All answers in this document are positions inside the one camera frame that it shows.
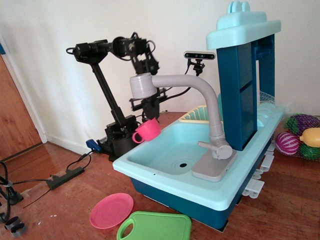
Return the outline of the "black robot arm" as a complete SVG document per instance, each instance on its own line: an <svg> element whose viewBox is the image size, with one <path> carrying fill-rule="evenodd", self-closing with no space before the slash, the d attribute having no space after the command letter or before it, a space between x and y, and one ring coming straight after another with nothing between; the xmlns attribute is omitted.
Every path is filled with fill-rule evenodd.
<svg viewBox="0 0 320 240"><path fill-rule="evenodd" d="M152 55L150 44L150 40L140 38L136 32L133 32L129 38L120 36L112 42L103 39L91 43L78 43L75 47L66 49L66 52L74 55L78 62L91 66L109 104L114 122L107 125L106 137L98 140L97 144L102 153L109 156L108 159L111 162L137 146L137 143L132 140L132 135L138 127L138 121L135 115L123 114L99 64L108 53L112 53L121 60L130 61L136 74L151 73L154 76L160 67Z"/></svg>

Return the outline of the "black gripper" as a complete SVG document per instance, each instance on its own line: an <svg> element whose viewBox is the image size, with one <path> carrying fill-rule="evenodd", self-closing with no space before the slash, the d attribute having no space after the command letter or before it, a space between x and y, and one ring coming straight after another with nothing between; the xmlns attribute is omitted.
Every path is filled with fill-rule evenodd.
<svg viewBox="0 0 320 240"><path fill-rule="evenodd" d="M156 90L156 94L144 99L130 98L131 109L133 111L143 110L145 117L149 120L158 119L160 116L160 103L167 99L167 90L165 88L157 88Z"/></svg>

